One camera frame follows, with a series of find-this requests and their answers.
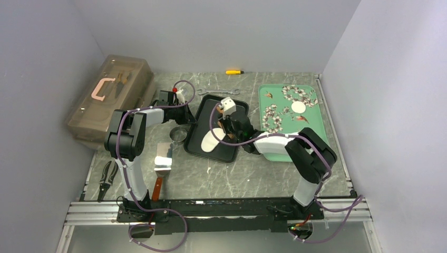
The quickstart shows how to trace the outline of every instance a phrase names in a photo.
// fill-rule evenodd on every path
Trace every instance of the marble surface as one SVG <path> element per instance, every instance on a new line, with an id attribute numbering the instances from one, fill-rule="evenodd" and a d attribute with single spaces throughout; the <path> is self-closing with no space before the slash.
<path id="1" fill-rule="evenodd" d="M 310 85 L 318 96 L 326 135 L 329 145 L 338 153 L 334 135 L 331 130 L 323 99 L 313 73 L 245 73 L 242 75 L 226 75 L 225 73 L 156 73 L 154 82 L 157 91 L 169 90 L 178 80 L 189 80 L 196 89 L 239 88 L 239 95 L 233 99 L 249 104 L 251 123 L 260 128 L 259 94 L 262 84 Z M 203 96 L 196 96 L 190 104 L 195 115 Z M 171 121 L 165 124 L 150 126 L 146 129 L 145 147 L 141 154 L 143 177 L 149 192 L 152 192 L 157 178 L 153 168 L 157 151 L 157 143 L 170 142 L 169 132 L 176 126 Z M 111 160 L 110 154 L 99 150 L 95 158 L 89 184 L 84 200 L 96 200 L 99 193 L 99 180 L 103 166 Z M 287 197 L 295 191 L 300 176 L 289 162 L 271 162 L 262 155 L 246 153 L 239 148 L 237 159 L 233 163 L 222 163 L 207 158 L 193 156 L 177 147 L 173 151 L 172 171 L 163 182 L 161 198 L 192 199 L 192 198 L 248 198 L 248 197 Z M 124 194 L 121 175 L 118 173 L 112 187 L 107 191 L 105 200 L 115 200 Z M 332 176 L 325 182 L 321 196 L 347 196 L 349 190 L 342 163 L 337 161 L 333 166 Z"/>

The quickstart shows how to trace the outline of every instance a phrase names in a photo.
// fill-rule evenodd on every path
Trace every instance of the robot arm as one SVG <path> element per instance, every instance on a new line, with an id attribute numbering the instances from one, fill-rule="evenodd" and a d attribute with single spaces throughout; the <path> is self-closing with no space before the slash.
<path id="1" fill-rule="evenodd" d="M 160 91 L 159 99 L 156 101 L 157 106 L 176 106 L 179 103 L 184 103 L 183 99 L 178 99 L 181 96 L 181 91 Z M 116 142 L 118 139 L 118 130 L 120 122 L 127 111 L 115 110 L 112 114 L 112 119 L 109 124 L 109 129 L 105 138 L 104 147 L 110 152 L 110 155 L 115 158 L 119 166 L 121 177 L 124 178 L 123 164 L 118 161 L 116 153 Z M 143 181 L 141 171 L 141 162 L 139 155 L 141 155 L 144 148 L 145 129 L 154 124 L 161 124 L 175 120 L 177 124 L 195 123 L 196 120 L 192 115 L 189 107 L 182 106 L 178 108 L 155 108 L 142 112 L 137 112 L 128 116 L 123 124 L 120 136 L 119 151 L 121 158 L 127 165 L 127 175 L 129 178 L 130 187 L 141 205 L 148 205 L 149 198 L 148 189 Z M 126 189 L 124 198 L 132 205 L 133 199 Z"/>
<path id="2" fill-rule="evenodd" d="M 242 145 L 245 151 L 254 154 L 275 153 L 290 156 L 302 177 L 293 200 L 298 204 L 300 211 L 304 212 L 313 202 L 315 192 L 327 173 L 327 168 L 315 150 L 311 150 L 309 144 L 294 136 L 301 135 L 309 140 L 330 167 L 337 160 L 335 152 L 310 128 L 304 128 L 299 133 L 288 134 L 291 137 L 284 137 L 282 134 L 268 136 L 269 133 L 254 129 L 250 119 L 236 110 L 236 105 L 231 98 L 221 101 L 219 112 L 218 119 L 225 133 L 234 135 L 238 143 L 256 138 L 256 141 Z"/>

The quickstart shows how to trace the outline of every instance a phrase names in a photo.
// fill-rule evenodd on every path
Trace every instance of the yellow screwdriver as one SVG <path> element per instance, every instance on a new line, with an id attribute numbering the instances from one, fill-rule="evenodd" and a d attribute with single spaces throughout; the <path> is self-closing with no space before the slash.
<path id="1" fill-rule="evenodd" d="M 227 70 L 225 73 L 227 75 L 240 75 L 243 74 L 244 72 L 241 70 Z"/>

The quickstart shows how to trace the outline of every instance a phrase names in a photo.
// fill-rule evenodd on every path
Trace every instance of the pliers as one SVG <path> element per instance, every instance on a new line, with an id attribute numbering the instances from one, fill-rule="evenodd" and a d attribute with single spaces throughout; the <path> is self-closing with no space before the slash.
<path id="1" fill-rule="evenodd" d="M 104 166 L 102 170 L 102 177 L 99 181 L 99 194 L 98 194 L 98 202 L 101 202 L 104 199 L 105 193 L 113 184 L 113 179 L 115 178 L 116 173 L 118 172 L 118 164 L 116 162 L 113 163 L 112 172 L 109 174 L 109 168 L 112 164 L 112 161 L 109 161 Z"/>

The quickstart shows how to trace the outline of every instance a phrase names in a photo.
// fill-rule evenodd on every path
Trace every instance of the metal ring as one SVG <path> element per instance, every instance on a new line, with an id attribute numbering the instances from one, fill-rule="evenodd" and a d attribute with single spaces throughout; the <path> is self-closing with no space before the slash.
<path id="1" fill-rule="evenodd" d="M 174 142 L 175 144 L 184 143 L 187 135 L 188 135 L 188 131 L 181 126 L 176 126 L 175 128 L 173 128 L 171 130 L 171 132 L 169 132 L 169 137 L 171 138 L 172 142 Z"/>

